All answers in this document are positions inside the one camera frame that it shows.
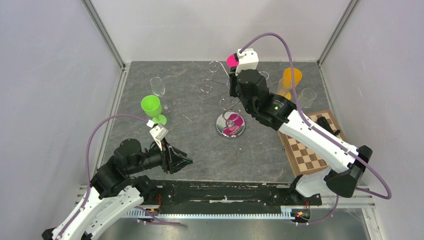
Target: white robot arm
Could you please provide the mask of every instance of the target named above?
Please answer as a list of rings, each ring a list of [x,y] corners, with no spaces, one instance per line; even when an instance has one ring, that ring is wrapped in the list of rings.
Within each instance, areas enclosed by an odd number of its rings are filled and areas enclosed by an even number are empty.
[[[229,74],[230,95],[239,98],[246,112],[261,124],[303,143],[329,165],[324,170],[295,179],[293,184],[296,184],[296,190],[306,198],[327,189],[350,198],[365,166],[348,153],[368,162],[372,150],[367,146],[358,148],[344,142],[310,119],[306,120],[312,125],[306,124],[293,102],[269,92],[265,78],[256,70],[259,59],[253,48],[247,48],[242,53],[239,49],[232,57],[235,65],[231,67]],[[336,146],[329,139],[345,149]]]
[[[178,172],[193,161],[166,140],[168,130],[161,124],[150,130],[154,142],[142,151],[136,139],[124,140],[113,156],[91,179],[91,187],[69,216],[56,228],[43,232],[44,240],[96,240],[129,210],[150,203],[157,186],[146,176],[131,174],[162,167],[164,172]]]

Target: gray table surface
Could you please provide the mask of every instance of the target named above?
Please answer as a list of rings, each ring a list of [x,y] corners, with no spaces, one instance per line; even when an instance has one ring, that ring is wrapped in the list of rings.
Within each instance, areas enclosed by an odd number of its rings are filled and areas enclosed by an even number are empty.
[[[160,168],[142,172],[151,179],[163,180],[210,180],[253,181],[291,183],[293,171],[288,162],[278,134],[261,125],[242,111],[246,124],[244,134],[237,139],[224,139],[215,130],[217,117],[222,114],[219,100],[227,89],[224,84],[213,83],[213,91],[203,93],[199,82],[213,79],[226,82],[223,69],[211,73],[204,61],[138,61],[132,62],[124,86],[118,114],[133,114],[147,117],[141,108],[143,97],[152,94],[150,79],[162,78],[166,92],[164,100],[172,103],[172,111],[164,113],[169,130],[166,139],[193,159],[192,165],[170,175]],[[296,62],[303,78],[297,92],[312,88],[317,97],[305,112],[329,108],[318,66],[314,62]],[[288,68],[287,62],[260,62],[257,69],[269,73],[267,80],[271,92],[277,91],[278,81]],[[104,155],[104,161],[113,154],[120,142],[134,138],[148,148],[152,142],[145,123],[132,118],[117,118],[113,124]]]

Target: cable connector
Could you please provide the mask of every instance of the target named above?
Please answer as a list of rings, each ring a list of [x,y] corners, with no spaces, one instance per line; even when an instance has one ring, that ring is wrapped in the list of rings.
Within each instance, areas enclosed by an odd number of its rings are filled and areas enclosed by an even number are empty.
[[[307,129],[312,130],[312,128],[314,127],[314,123],[315,122],[312,121],[312,120],[310,121],[310,119],[308,119],[308,118],[306,118],[306,120],[310,124],[310,126],[308,126]]]
[[[149,128],[153,128],[153,126],[155,125],[155,122],[149,119],[149,120],[148,120],[148,122],[146,123],[146,125],[147,125]]]

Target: metal glass holder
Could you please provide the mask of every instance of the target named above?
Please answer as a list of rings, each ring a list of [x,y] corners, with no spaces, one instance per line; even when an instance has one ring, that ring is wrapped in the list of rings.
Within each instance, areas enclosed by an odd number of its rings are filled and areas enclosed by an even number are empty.
[[[214,88],[210,84],[210,82],[225,84],[228,89],[230,88],[230,76],[227,70],[225,69],[224,65],[220,61],[211,61],[207,65],[207,69],[211,73],[216,73],[218,71],[217,65],[220,65],[222,67],[228,77],[228,80],[226,82],[221,82],[212,79],[204,79],[199,82],[199,89],[202,93],[209,94],[210,92],[212,92]],[[260,71],[259,73],[263,75],[266,80],[270,77],[270,75],[266,71]],[[220,114],[216,119],[215,129],[219,136],[221,136],[222,138],[236,139],[245,132],[246,125],[245,119],[240,115],[242,110],[240,109],[240,107],[237,106],[237,104],[240,103],[240,100],[238,99],[236,102],[230,100],[225,103],[227,95],[230,94],[228,89],[224,91],[219,100],[219,105],[224,110],[224,112]]]

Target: wooden chessboard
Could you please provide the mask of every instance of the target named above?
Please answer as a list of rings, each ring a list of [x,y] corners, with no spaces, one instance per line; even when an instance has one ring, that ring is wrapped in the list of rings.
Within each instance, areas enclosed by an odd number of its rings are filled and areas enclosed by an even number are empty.
[[[325,117],[333,131],[340,130],[340,126],[336,121],[333,113],[328,109],[308,114],[308,117],[316,122],[318,118]],[[300,174],[308,175],[321,171],[328,167],[326,161],[322,157],[315,154],[311,149],[305,147],[296,139],[278,132],[282,145],[288,157],[291,169],[295,176]],[[343,132],[337,136],[339,139],[346,139]]]

